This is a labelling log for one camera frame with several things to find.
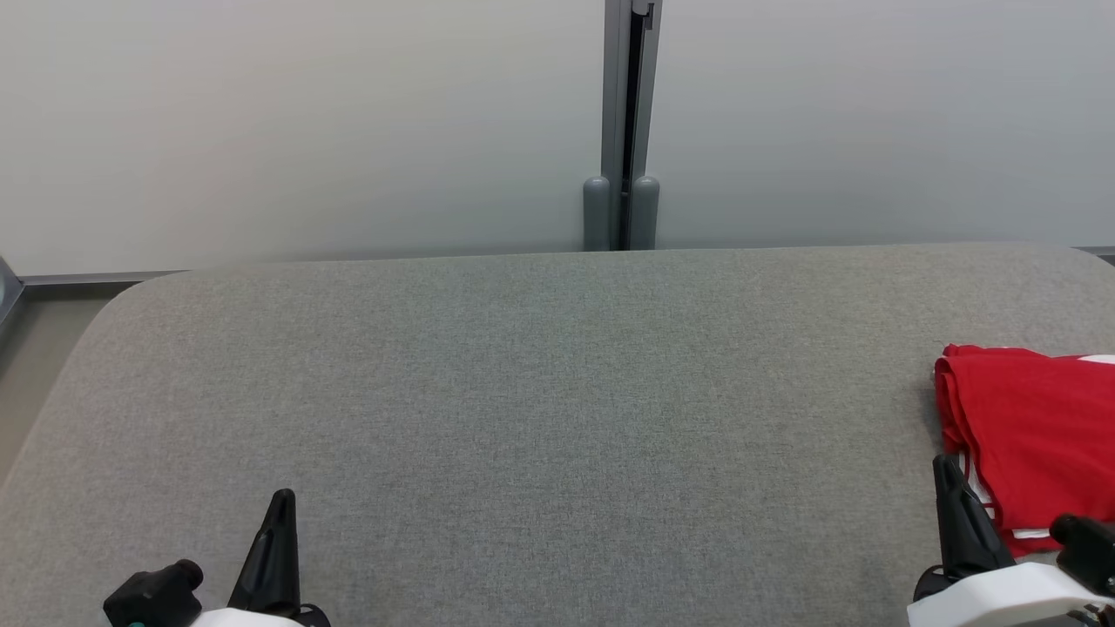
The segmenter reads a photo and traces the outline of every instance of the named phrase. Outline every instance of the gray table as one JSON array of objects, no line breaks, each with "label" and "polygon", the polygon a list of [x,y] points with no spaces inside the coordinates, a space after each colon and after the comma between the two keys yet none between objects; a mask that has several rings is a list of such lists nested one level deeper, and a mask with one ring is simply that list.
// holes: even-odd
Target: gray table
[{"label": "gray table", "polygon": [[149,281],[0,492],[3,624],[91,624],[181,557],[220,607],[290,486],[337,627],[900,625],[939,558],[950,341],[1115,353],[1115,269],[958,244]]}]

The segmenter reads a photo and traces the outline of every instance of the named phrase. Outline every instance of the white wall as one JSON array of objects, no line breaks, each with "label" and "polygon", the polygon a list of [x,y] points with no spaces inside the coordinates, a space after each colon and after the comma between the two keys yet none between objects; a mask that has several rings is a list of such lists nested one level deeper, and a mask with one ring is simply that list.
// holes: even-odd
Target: white wall
[{"label": "white wall", "polygon": [[659,248],[1115,244],[1109,0],[666,0]]},{"label": "white wall", "polygon": [[601,0],[6,0],[17,273],[576,250]]}]

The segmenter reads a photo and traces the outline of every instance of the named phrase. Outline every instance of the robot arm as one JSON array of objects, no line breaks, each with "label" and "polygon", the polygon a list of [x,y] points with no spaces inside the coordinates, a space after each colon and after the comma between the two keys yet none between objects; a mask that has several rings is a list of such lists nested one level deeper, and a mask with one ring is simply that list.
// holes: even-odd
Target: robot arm
[{"label": "robot arm", "polygon": [[316,606],[301,602],[294,493],[271,498],[248,552],[229,607],[202,612],[193,591],[202,569],[190,560],[155,572],[136,572],[104,604],[113,627],[330,627]]},{"label": "robot arm", "polygon": [[956,463],[937,456],[933,478],[942,566],[918,581],[911,627],[1115,626],[1115,532],[1065,514],[1057,566],[1016,565]]}]

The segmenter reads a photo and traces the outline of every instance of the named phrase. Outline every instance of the metal baseboard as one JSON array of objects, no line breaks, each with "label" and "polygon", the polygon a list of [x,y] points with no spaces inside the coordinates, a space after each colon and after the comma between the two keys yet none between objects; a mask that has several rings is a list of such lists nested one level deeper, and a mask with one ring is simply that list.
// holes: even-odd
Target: metal baseboard
[{"label": "metal baseboard", "polygon": [[0,258],[0,324],[8,317],[16,301],[23,293],[23,283],[16,278],[16,273]]},{"label": "metal baseboard", "polygon": [[1090,252],[1107,263],[1115,266],[1115,247],[1077,247],[1077,250]]},{"label": "metal baseboard", "polygon": [[37,274],[32,277],[20,277],[25,286],[77,286],[88,283],[139,283],[166,274],[174,274],[181,270],[166,272],[105,272],[99,274]]}]

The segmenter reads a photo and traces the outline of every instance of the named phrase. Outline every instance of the red cloth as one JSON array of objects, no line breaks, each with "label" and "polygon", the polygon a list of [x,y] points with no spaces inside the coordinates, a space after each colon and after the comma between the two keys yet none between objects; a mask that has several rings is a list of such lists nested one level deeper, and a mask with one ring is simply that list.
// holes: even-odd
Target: red cloth
[{"label": "red cloth", "polygon": [[1059,544],[1011,530],[1115,521],[1115,365],[949,345],[935,373],[946,452],[970,453],[1015,556]]}]

